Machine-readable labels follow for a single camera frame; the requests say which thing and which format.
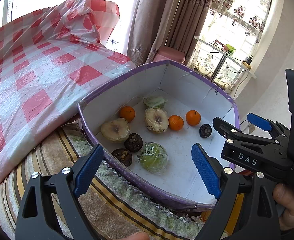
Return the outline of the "person right hand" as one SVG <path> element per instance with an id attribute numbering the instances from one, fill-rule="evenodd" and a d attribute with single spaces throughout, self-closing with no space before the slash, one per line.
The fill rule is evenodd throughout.
<path id="1" fill-rule="evenodd" d="M 279 217 L 280 229 L 282 231 L 294 228 L 294 191 L 279 183 L 273 190 L 274 200 L 285 207 L 283 214 Z"/>

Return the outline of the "person left hand thumb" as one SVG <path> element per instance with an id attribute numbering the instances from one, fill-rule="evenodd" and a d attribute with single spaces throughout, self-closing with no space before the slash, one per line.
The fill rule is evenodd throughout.
<path id="1" fill-rule="evenodd" d="M 136 232 L 126 238 L 122 238 L 120 240 L 149 240 L 150 237 L 146 232 Z"/>

